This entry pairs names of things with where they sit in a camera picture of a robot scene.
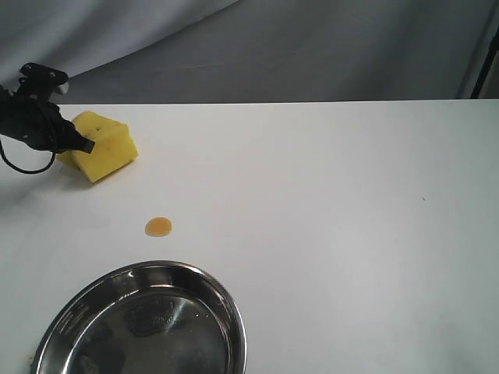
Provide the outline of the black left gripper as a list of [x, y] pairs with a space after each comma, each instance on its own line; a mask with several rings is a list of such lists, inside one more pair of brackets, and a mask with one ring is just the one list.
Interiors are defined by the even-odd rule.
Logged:
[[1, 87], [1, 134], [34, 150], [81, 151], [90, 154], [95, 142], [80, 134], [75, 125], [62, 119], [51, 103], [24, 97]]

